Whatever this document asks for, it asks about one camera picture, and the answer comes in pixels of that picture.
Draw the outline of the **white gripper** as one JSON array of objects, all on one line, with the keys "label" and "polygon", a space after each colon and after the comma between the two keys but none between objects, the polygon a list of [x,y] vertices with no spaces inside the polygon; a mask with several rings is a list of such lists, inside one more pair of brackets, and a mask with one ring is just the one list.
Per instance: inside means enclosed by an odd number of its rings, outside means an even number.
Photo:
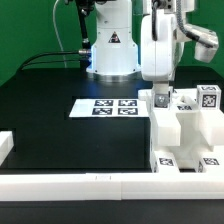
[{"label": "white gripper", "polygon": [[169,105],[169,81],[174,79],[175,69],[182,56],[183,47],[176,40],[177,22],[174,14],[163,9],[153,16],[143,17],[141,24],[141,73],[145,81],[153,82],[154,106],[167,108]]}]

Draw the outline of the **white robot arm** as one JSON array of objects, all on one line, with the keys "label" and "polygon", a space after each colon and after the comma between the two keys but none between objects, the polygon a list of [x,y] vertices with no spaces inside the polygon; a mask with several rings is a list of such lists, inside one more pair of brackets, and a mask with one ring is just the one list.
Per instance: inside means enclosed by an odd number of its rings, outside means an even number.
[{"label": "white robot arm", "polygon": [[192,38],[184,27],[186,8],[182,0],[147,0],[141,23],[141,74],[151,81],[152,105],[168,108],[169,82],[175,79],[185,42]]}]

